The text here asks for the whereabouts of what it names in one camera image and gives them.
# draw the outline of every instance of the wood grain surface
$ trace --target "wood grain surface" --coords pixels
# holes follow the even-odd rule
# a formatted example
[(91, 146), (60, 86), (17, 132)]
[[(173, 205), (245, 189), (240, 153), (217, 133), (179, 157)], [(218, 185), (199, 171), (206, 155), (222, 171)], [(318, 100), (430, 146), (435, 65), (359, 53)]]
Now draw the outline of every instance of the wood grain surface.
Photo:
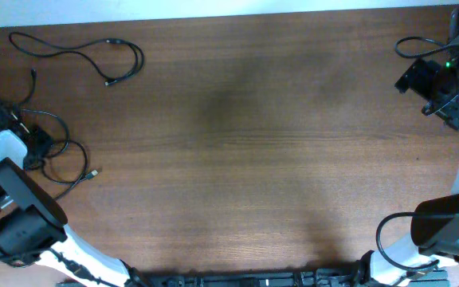
[[(147, 272), (334, 265), (376, 249), (383, 217), (449, 193), (459, 133), (424, 117), (419, 96), (394, 88), (412, 61), (393, 44), (412, 34), (444, 41), (451, 9), (18, 29), (59, 45), (121, 37), (144, 48), (145, 70), (109, 88), (78, 56), (26, 56), (7, 41), (14, 29), (0, 29), (0, 99), (23, 98), (37, 69), (29, 108), (65, 119), (100, 170), (60, 204), (106, 254)], [(132, 64), (124, 47), (86, 53), (114, 75)], [(62, 137), (51, 119), (27, 120)], [(73, 179), (80, 164), (73, 148), (52, 167)], [(31, 175), (51, 195), (61, 192)], [(409, 224), (392, 222), (385, 243)], [(451, 277), (459, 285), (459, 268)], [(0, 264), (0, 286), (62, 278)]]

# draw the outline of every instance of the cable connector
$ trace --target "cable connector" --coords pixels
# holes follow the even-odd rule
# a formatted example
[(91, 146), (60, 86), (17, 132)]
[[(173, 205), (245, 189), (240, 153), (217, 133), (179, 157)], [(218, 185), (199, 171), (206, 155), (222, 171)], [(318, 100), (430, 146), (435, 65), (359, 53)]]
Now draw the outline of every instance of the cable connector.
[(105, 81), (105, 85), (106, 85), (106, 86), (110, 86), (110, 85), (114, 85), (114, 84), (116, 84), (116, 83), (118, 83), (118, 82), (119, 82), (119, 81), (118, 81), (118, 80), (115, 80), (115, 79), (107, 79), (107, 80)]
[(109, 43), (109, 44), (125, 44), (123, 40), (116, 39), (116, 38), (109, 38), (109, 39), (106, 39), (105, 41), (106, 43)]
[(92, 172), (90, 172), (87, 175), (85, 175), (84, 178), (86, 180), (90, 180), (90, 179), (96, 177), (96, 175), (98, 175), (98, 174), (99, 174), (98, 170), (92, 170)]

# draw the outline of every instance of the cable plug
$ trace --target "cable plug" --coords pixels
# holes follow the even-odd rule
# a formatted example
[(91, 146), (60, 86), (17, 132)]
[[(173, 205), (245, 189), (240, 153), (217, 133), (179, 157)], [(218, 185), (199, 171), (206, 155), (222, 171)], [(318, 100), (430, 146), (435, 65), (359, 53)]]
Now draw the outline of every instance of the cable plug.
[(96, 177), (96, 175), (98, 175), (98, 174), (99, 174), (98, 170), (92, 170), (92, 172), (90, 172), (90, 173), (88, 173), (87, 175), (84, 176), (84, 179), (90, 180), (90, 179)]
[(106, 39), (105, 42), (109, 44), (124, 44), (124, 42), (121, 39), (116, 39), (116, 38)]
[(106, 86), (110, 86), (110, 85), (114, 85), (114, 84), (116, 84), (116, 83), (118, 83), (118, 82), (119, 82), (119, 81), (118, 81), (118, 80), (115, 80), (115, 79), (107, 79), (107, 80), (105, 81), (105, 85), (106, 85)]

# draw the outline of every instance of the black wire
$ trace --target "black wire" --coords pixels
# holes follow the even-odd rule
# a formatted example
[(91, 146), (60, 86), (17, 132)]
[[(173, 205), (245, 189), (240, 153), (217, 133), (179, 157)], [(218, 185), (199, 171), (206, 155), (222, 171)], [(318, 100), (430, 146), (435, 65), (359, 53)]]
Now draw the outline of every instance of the black wire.
[[(400, 44), (402, 44), (403, 42), (411, 41), (411, 40), (424, 41), (424, 42), (427, 42), (427, 43), (430, 43), (430, 44), (438, 45), (440, 48), (432, 49), (432, 50), (429, 50), (429, 51), (426, 51), (426, 52), (416, 53), (416, 54), (407, 54), (407, 53), (402, 52), (399, 49), (398, 46)], [(429, 38), (426, 38), (426, 37), (419, 37), (419, 36), (404, 37), (403, 39), (399, 39), (394, 44), (394, 51), (400, 57), (404, 57), (406, 59), (419, 59), (419, 58), (422, 58), (422, 57), (428, 57), (428, 56), (434, 55), (436, 53), (440, 53), (440, 52), (451, 50), (451, 49), (459, 49), (459, 44), (447, 44), (446, 45), (446, 44), (444, 44), (442, 42), (435, 41), (433, 39), (429, 39)]]
[[(65, 142), (65, 141), (67, 141), (67, 140), (60, 140), (60, 141), (56, 142), (56, 144), (61, 144), (61, 143)], [(79, 175), (77, 176), (76, 180), (71, 182), (70, 187), (68, 187), (65, 191), (61, 192), (57, 197), (54, 198), (54, 200), (60, 200), (60, 199), (64, 198), (70, 191), (72, 191), (72, 189), (74, 187), (77, 186), (77, 184), (83, 182), (84, 179), (86, 179), (85, 178), (86, 177), (86, 173), (88, 172), (88, 153), (86, 152), (86, 149), (84, 148), (84, 146), (81, 143), (78, 143), (75, 140), (68, 140), (68, 142), (70, 144), (77, 145), (79, 147), (79, 149), (82, 151), (83, 157), (84, 157), (83, 169), (79, 173)]]
[(426, 219), (443, 219), (443, 218), (455, 218), (459, 216), (459, 211), (450, 213), (450, 214), (444, 214), (444, 213), (419, 213), (419, 212), (399, 212), (395, 214), (391, 214), (387, 217), (385, 217), (379, 224), (379, 227), (376, 230), (376, 246), (379, 248), (380, 254), (383, 256), (383, 258), (389, 262), (392, 266), (408, 271), (408, 272), (423, 272), (423, 271), (428, 271), (432, 270), (435, 268), (438, 264), (438, 260), (433, 261), (429, 264), (419, 266), (419, 267), (409, 267), (405, 265), (401, 265), (391, 259), (389, 256), (387, 256), (385, 250), (382, 247), (382, 240), (381, 240), (381, 234), (382, 234), (382, 229), (388, 223), (390, 220), (395, 219), (395, 218), (401, 218), (401, 217), (413, 217), (413, 218), (426, 218)]
[(69, 147), (70, 131), (69, 131), (69, 126), (65, 123), (64, 120), (62, 120), (59, 116), (56, 116), (56, 115), (54, 115), (54, 114), (51, 113), (51, 112), (44, 112), (44, 111), (38, 111), (38, 110), (31, 110), (31, 109), (28, 109), (28, 108), (21, 108), (20, 111), (21, 111), (21, 112), (35, 113), (35, 114), (39, 114), (39, 115), (51, 116), (51, 117), (53, 117), (55, 120), (57, 120), (57, 122), (63, 127), (63, 130), (65, 131), (65, 142), (64, 142), (64, 144), (63, 144), (63, 147), (62, 147), (59, 151), (54, 152), (53, 154), (48, 154), (48, 155), (46, 155), (45, 157), (46, 157), (47, 159), (55, 158), (55, 157), (61, 155), (63, 152), (66, 151), (66, 149)]
[(109, 282), (107, 282), (107, 281), (104, 281), (104, 280), (102, 280), (102, 279), (97, 280), (97, 282), (99, 282), (100, 284), (104, 284), (104, 285), (106, 285), (106, 286), (108, 286), (108, 287), (118, 287), (118, 285), (114, 285), (114, 284), (109, 283)]
[(23, 108), (20, 111), (21, 112), (36, 113), (36, 114), (39, 114), (39, 115), (51, 116), (54, 119), (56, 119), (58, 121), (58, 123), (60, 123), (60, 125), (65, 130), (65, 139), (64, 140), (58, 140), (58, 141), (54, 142), (49, 148), (51, 148), (51, 147), (53, 147), (55, 145), (58, 145), (58, 144), (63, 144), (63, 147), (61, 148), (60, 151), (57, 151), (57, 152), (55, 152), (53, 154), (46, 155), (45, 157), (47, 159), (53, 159), (53, 158), (63, 154), (66, 151), (66, 149), (69, 147), (69, 144), (77, 145), (79, 147), (79, 149), (83, 153), (84, 164), (83, 164), (82, 172), (73, 181), (57, 180), (57, 179), (54, 179), (52, 176), (48, 175), (47, 172), (45, 171), (45, 161), (44, 160), (41, 161), (41, 164), (39, 166), (36, 166), (36, 167), (33, 167), (33, 168), (30, 169), (30, 170), (40, 169), (42, 175), (45, 178), (47, 178), (48, 180), (52, 181), (53, 183), (61, 184), (61, 185), (70, 185), (70, 187), (68, 187), (65, 191), (63, 191), (61, 194), (59, 194), (55, 198), (56, 200), (59, 200), (59, 199), (65, 197), (77, 184), (82, 183), (83, 181), (87, 180), (86, 175), (87, 175), (87, 172), (88, 172), (88, 153), (86, 152), (86, 149), (84, 148), (84, 146), (81, 143), (78, 143), (75, 140), (71, 140), (70, 139), (69, 126), (59, 116), (56, 116), (56, 115), (54, 115), (54, 114), (52, 114), (50, 112), (44, 112), (44, 111), (38, 111), (38, 110), (30, 110), (30, 109), (27, 109), (27, 108)]
[[(48, 47), (51, 47), (51, 48), (54, 48), (54, 49), (59, 49), (60, 51), (59, 52), (55, 52), (55, 53), (33, 53), (33, 52), (30, 52), (28, 50), (25, 50), (25, 49), (21, 48), (19, 45), (17, 45), (15, 43), (15, 41), (13, 39), (14, 35), (27, 37), (29, 39), (37, 41), (37, 42), (39, 42), (39, 43), (41, 43), (43, 45), (46, 45)], [(95, 68), (95, 70), (99, 73), (99, 75), (101, 75), (106, 80), (106, 82), (105, 82), (106, 85), (113, 85), (115, 83), (127, 80), (128, 78), (135, 76), (144, 67), (144, 64), (146, 62), (146, 57), (144, 56), (144, 52), (142, 51), (142, 49), (140, 47), (138, 47), (138, 45), (136, 45), (134, 43), (131, 43), (129, 41), (125, 41), (125, 40), (117, 39), (117, 38), (99, 39), (99, 40), (91, 41), (91, 42), (83, 44), (83, 45), (78, 45), (78, 46), (73, 46), (73, 47), (63, 47), (63, 46), (59, 46), (59, 45), (53, 45), (53, 44), (48, 43), (47, 41), (41, 40), (41, 39), (39, 39), (37, 37), (28, 35), (26, 33), (21, 33), (21, 32), (12, 32), (12, 33), (10, 33), (8, 35), (8, 40), (15, 47), (15, 49), (17, 49), (17, 50), (19, 50), (19, 51), (21, 51), (21, 52), (23, 52), (25, 54), (28, 54), (30, 56), (33, 56), (33, 57), (42, 57), (42, 58), (55, 57), (55, 56), (58, 56), (58, 55), (61, 55), (61, 54), (65, 54), (65, 53), (73, 53), (73, 54), (76, 54), (76, 55), (80, 55), (84, 59), (89, 61), (90, 64), (92, 64), (92, 66)], [(106, 75), (104, 72), (102, 72), (100, 70), (99, 66), (95, 63), (94, 60), (92, 60), (92, 58), (90, 58), (89, 56), (87, 56), (84, 53), (76, 51), (77, 49), (82, 49), (82, 48), (88, 47), (90, 45), (95, 45), (95, 44), (100, 44), (100, 43), (127, 45), (132, 50), (132, 52), (134, 53), (134, 60), (135, 61), (134, 61), (134, 65), (132, 65), (132, 68), (121, 77), (110, 77), (110, 76)]]
[(29, 91), (29, 94), (27, 97), (24, 98), (24, 100), (21, 100), (17, 104), (18, 107), (21, 107), (22, 105), (29, 103), (29, 101), (33, 97), (33, 94), (35, 93), (35, 87), (37, 85), (37, 70), (36, 69), (31, 69), (31, 81), (32, 81), (32, 84), (31, 84), (31, 89)]
[(22, 260), (23, 258), (29, 256), (29, 255), (35, 255), (35, 254), (41, 254), (45, 251), (48, 251), (49, 248), (44, 248), (44, 249), (38, 249), (38, 250), (31, 250), (27, 251), (21, 254), (14, 254), (14, 255), (2, 255), (0, 256), (0, 261), (16, 261), (16, 260)]

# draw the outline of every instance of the black cable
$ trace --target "black cable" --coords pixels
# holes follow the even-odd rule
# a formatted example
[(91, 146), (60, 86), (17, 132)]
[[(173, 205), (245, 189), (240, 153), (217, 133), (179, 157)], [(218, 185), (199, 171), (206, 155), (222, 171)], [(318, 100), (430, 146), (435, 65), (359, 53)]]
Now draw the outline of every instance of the black cable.
[(29, 103), (31, 98), (33, 97), (33, 94), (35, 93), (35, 87), (37, 86), (37, 70), (36, 69), (31, 69), (31, 89), (29, 91), (29, 94), (27, 97), (24, 98), (24, 100), (21, 100), (19, 103), (17, 103), (18, 107), (21, 107), (24, 104)]
[(54, 119), (60, 123), (60, 125), (63, 127), (65, 130), (65, 139), (64, 140), (58, 140), (54, 142), (49, 148), (58, 145), (58, 144), (63, 144), (63, 147), (61, 148), (60, 151), (54, 152), (53, 154), (48, 154), (46, 155), (46, 159), (53, 159), (65, 152), (65, 150), (69, 147), (69, 144), (75, 144), (79, 147), (79, 149), (83, 153), (83, 159), (84, 159), (84, 164), (83, 164), (83, 169), (82, 172), (77, 176), (77, 178), (73, 181), (63, 181), (63, 180), (57, 180), (54, 179), (52, 176), (48, 175), (47, 172), (45, 171), (45, 161), (42, 160), (41, 164), (39, 166), (33, 167), (30, 170), (37, 170), (40, 169), (42, 175), (47, 178), (48, 180), (52, 181), (53, 183), (60, 184), (60, 185), (70, 185), (65, 191), (63, 191), (61, 194), (59, 194), (55, 199), (59, 200), (66, 196), (77, 184), (84, 182), (85, 180), (92, 179), (95, 175), (98, 174), (97, 171), (92, 171), (88, 173), (88, 153), (86, 152), (86, 149), (81, 143), (76, 142), (75, 140), (70, 139), (70, 131), (69, 131), (69, 126), (59, 117), (56, 116), (50, 112), (44, 112), (44, 111), (38, 111), (38, 110), (30, 110), (27, 108), (23, 108), (20, 110), (21, 112), (30, 112), (30, 113), (36, 113), (39, 115), (46, 115), (46, 116), (51, 116)]
[(44, 248), (44, 249), (38, 249), (38, 250), (31, 250), (27, 251), (21, 254), (14, 254), (14, 255), (2, 255), (0, 256), (0, 261), (16, 261), (16, 260), (22, 260), (23, 258), (29, 256), (29, 255), (35, 255), (35, 254), (41, 254), (45, 251), (48, 251), (49, 248)]
[[(65, 141), (67, 141), (67, 140), (60, 140), (60, 141), (56, 142), (55, 144), (61, 144), (61, 143), (65, 142)], [(76, 142), (75, 140), (68, 140), (68, 142), (70, 144), (77, 145), (79, 147), (79, 149), (82, 151), (83, 156), (84, 156), (83, 169), (79, 173), (79, 175), (77, 176), (76, 180), (74, 180), (73, 182), (70, 183), (70, 187), (68, 187), (65, 191), (61, 192), (58, 196), (56, 196), (54, 198), (54, 200), (60, 200), (60, 199), (64, 198), (70, 191), (72, 191), (72, 189), (74, 187), (76, 187), (77, 184), (79, 184), (82, 181), (84, 181), (84, 179), (89, 179), (88, 175), (87, 175), (87, 172), (88, 172), (88, 153), (86, 152), (86, 149), (84, 148), (84, 146), (82, 144)]]
[[(399, 45), (402, 44), (403, 42), (406, 42), (406, 41), (411, 41), (411, 40), (416, 40), (416, 41), (424, 41), (424, 42), (427, 42), (427, 43), (430, 43), (430, 44), (434, 44), (434, 45), (437, 45), (439, 46), (440, 48), (437, 48), (437, 49), (432, 49), (432, 50), (429, 50), (429, 51), (426, 51), (426, 52), (422, 52), (422, 53), (416, 53), (416, 54), (407, 54), (407, 53), (404, 53), (402, 52), (400, 49), (399, 49)], [(399, 39), (395, 44), (394, 44), (394, 51), (400, 56), (400, 57), (404, 57), (406, 59), (419, 59), (419, 58), (422, 58), (422, 57), (428, 57), (428, 56), (431, 56), (431, 55), (434, 55), (436, 53), (440, 53), (440, 52), (443, 52), (443, 51), (447, 51), (447, 50), (451, 50), (451, 49), (459, 49), (459, 44), (444, 44), (442, 42), (439, 42), (439, 41), (435, 41), (433, 39), (429, 39), (429, 38), (426, 38), (426, 37), (419, 37), (419, 36), (410, 36), (410, 37), (404, 37), (403, 39)]]
[(444, 219), (444, 218), (455, 218), (459, 216), (459, 211), (451, 213), (451, 214), (444, 214), (444, 213), (419, 213), (419, 212), (399, 212), (395, 214), (391, 214), (387, 217), (385, 217), (379, 224), (379, 227), (376, 230), (376, 246), (379, 248), (380, 254), (383, 256), (383, 258), (389, 262), (392, 266), (408, 271), (408, 272), (423, 272), (423, 271), (428, 271), (432, 270), (435, 268), (438, 264), (438, 260), (433, 261), (429, 264), (419, 266), (419, 267), (409, 267), (405, 265), (401, 265), (391, 259), (385, 252), (385, 250), (382, 247), (382, 240), (381, 240), (381, 234), (382, 234), (382, 229), (388, 223), (390, 220), (395, 219), (395, 218), (401, 218), (401, 217), (413, 217), (413, 218), (426, 218), (426, 219)]
[[(48, 46), (50, 48), (59, 49), (60, 51), (59, 52), (55, 52), (55, 53), (33, 53), (33, 52), (30, 52), (28, 50), (25, 50), (25, 49), (21, 48), (19, 45), (17, 45), (15, 43), (15, 41), (13, 39), (14, 35), (27, 37), (27, 38), (32, 39), (34, 41), (37, 41), (37, 42), (39, 42), (39, 43), (41, 43), (43, 45), (46, 45), (46, 46)], [(21, 51), (21, 52), (23, 52), (25, 54), (28, 54), (30, 56), (33, 56), (33, 57), (42, 57), (42, 58), (55, 57), (55, 56), (58, 56), (58, 55), (61, 55), (61, 54), (65, 54), (65, 53), (73, 53), (73, 54), (76, 54), (76, 55), (80, 55), (84, 59), (89, 61), (90, 64), (92, 64), (92, 66), (95, 68), (96, 72), (99, 73), (99, 75), (101, 75), (106, 80), (105, 81), (106, 85), (113, 85), (115, 83), (127, 80), (128, 78), (135, 76), (144, 67), (145, 62), (146, 62), (146, 57), (144, 56), (144, 52), (142, 51), (142, 49), (140, 47), (138, 47), (138, 45), (136, 45), (134, 43), (131, 43), (129, 41), (125, 41), (125, 40), (117, 39), (117, 38), (99, 39), (99, 40), (91, 41), (91, 42), (83, 44), (83, 45), (78, 45), (78, 46), (73, 46), (73, 47), (63, 47), (63, 46), (59, 46), (59, 45), (53, 45), (53, 44), (48, 43), (47, 41), (41, 40), (41, 39), (39, 39), (37, 37), (28, 35), (26, 33), (21, 33), (21, 32), (12, 32), (12, 33), (10, 33), (8, 35), (8, 40), (15, 47), (15, 49), (17, 49), (17, 50), (19, 50), (19, 51)], [(82, 49), (82, 48), (88, 47), (90, 45), (95, 45), (95, 44), (100, 44), (100, 43), (108, 43), (108, 44), (116, 44), (116, 45), (127, 45), (132, 50), (132, 52), (134, 53), (134, 60), (135, 61), (134, 61), (134, 65), (132, 65), (132, 68), (121, 77), (110, 77), (110, 76), (106, 75), (105, 73), (103, 73), (100, 70), (99, 66), (95, 63), (94, 60), (92, 60), (92, 58), (90, 58), (89, 56), (87, 56), (84, 53), (76, 51), (77, 49)]]
[(69, 131), (69, 126), (65, 123), (64, 120), (62, 120), (59, 116), (56, 116), (56, 115), (52, 114), (51, 112), (44, 112), (44, 111), (38, 111), (38, 110), (31, 110), (31, 109), (27, 109), (27, 108), (21, 108), (20, 111), (21, 111), (21, 112), (35, 113), (35, 114), (39, 114), (39, 115), (51, 116), (51, 117), (53, 117), (55, 120), (57, 120), (57, 122), (63, 127), (63, 130), (65, 131), (65, 142), (64, 142), (64, 144), (63, 144), (63, 147), (62, 147), (59, 151), (54, 152), (53, 154), (48, 154), (48, 155), (46, 155), (45, 157), (46, 157), (47, 159), (55, 158), (55, 157), (61, 155), (63, 152), (66, 151), (66, 149), (69, 147), (70, 131)]
[(49, 249), (49, 252), (53, 254), (58, 262), (65, 264), (65, 268), (72, 272), (77, 278), (95, 282), (97, 285), (104, 284), (109, 287), (118, 287), (112, 283), (104, 281), (100, 278), (96, 278), (93, 274), (86, 268), (86, 266), (75, 262), (74, 260), (69, 260), (63, 256), (63, 253), (59, 253), (54, 249)]

